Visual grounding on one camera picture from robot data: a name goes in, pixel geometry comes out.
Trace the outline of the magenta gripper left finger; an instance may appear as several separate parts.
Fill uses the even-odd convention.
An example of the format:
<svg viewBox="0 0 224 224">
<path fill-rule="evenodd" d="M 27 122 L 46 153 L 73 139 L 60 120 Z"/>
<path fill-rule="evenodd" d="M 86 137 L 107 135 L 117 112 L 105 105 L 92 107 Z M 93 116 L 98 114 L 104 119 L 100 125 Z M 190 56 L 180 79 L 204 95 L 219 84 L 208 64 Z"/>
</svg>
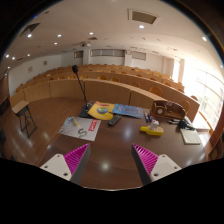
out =
<svg viewBox="0 0 224 224">
<path fill-rule="evenodd" d="M 65 155 L 55 154 L 41 169 L 79 185 L 90 153 L 91 146 L 87 143 Z"/>
</svg>

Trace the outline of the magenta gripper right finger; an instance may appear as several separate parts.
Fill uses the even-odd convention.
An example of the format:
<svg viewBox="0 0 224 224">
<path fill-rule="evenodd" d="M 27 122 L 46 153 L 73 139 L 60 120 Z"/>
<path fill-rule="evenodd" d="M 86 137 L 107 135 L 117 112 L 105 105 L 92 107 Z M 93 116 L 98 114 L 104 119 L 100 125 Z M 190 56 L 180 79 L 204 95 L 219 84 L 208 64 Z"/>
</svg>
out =
<svg viewBox="0 0 224 224">
<path fill-rule="evenodd" d="M 143 185 L 181 170 L 181 167 L 166 154 L 157 155 L 137 144 L 132 145 L 131 153 Z"/>
</svg>

